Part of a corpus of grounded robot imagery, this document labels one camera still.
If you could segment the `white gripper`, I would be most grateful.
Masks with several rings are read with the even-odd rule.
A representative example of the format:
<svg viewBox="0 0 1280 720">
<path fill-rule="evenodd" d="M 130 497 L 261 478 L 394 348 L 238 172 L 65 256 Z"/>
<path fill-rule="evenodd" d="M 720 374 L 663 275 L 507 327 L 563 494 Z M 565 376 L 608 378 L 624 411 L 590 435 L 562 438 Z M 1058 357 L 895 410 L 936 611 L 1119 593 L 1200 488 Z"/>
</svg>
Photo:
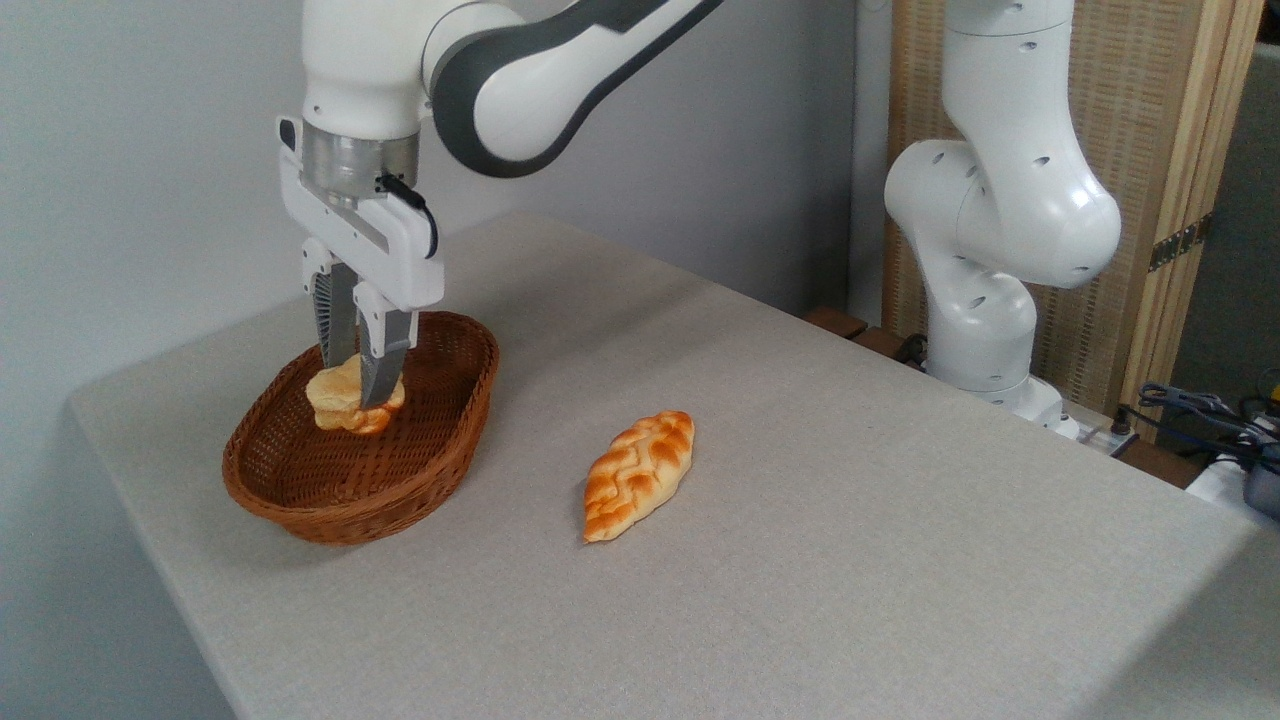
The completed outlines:
<svg viewBox="0 0 1280 720">
<path fill-rule="evenodd" d="M 282 197 L 308 233 L 303 290 L 311 299 L 323 365 L 339 366 L 357 346 L 362 410 L 390 401 L 417 341 L 417 310 L 443 300 L 445 273 L 433 258 L 436 231 L 425 211 L 394 195 L 337 208 L 306 186 L 298 158 L 279 151 Z"/>
</svg>

